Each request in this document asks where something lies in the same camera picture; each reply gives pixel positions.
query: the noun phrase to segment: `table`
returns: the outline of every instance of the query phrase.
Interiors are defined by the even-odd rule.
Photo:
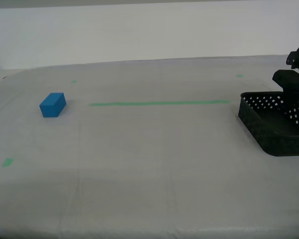
[[[264,153],[237,116],[241,93],[280,90],[285,60],[54,66],[0,81],[0,236],[299,238],[299,157]],[[67,106],[43,118],[51,92]],[[98,105],[112,102],[130,105]]]

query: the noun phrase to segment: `green tape line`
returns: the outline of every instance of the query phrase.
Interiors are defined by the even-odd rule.
[[[2,164],[2,167],[9,167],[13,163],[13,158],[6,158],[5,161]]]
[[[228,104],[229,101],[162,101],[162,102],[111,102],[90,103],[89,106],[174,106],[174,105],[213,105]]]

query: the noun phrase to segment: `white wall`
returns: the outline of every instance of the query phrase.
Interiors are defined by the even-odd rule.
[[[299,0],[0,9],[0,66],[288,54]]]

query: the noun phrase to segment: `black plastic basket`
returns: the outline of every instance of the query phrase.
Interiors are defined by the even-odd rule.
[[[238,116],[266,153],[299,155],[299,101],[287,108],[282,92],[242,93]]]

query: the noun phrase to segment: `blue block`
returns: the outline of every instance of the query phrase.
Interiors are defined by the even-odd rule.
[[[65,106],[66,101],[63,93],[51,93],[42,101],[40,109],[43,117],[58,117]]]

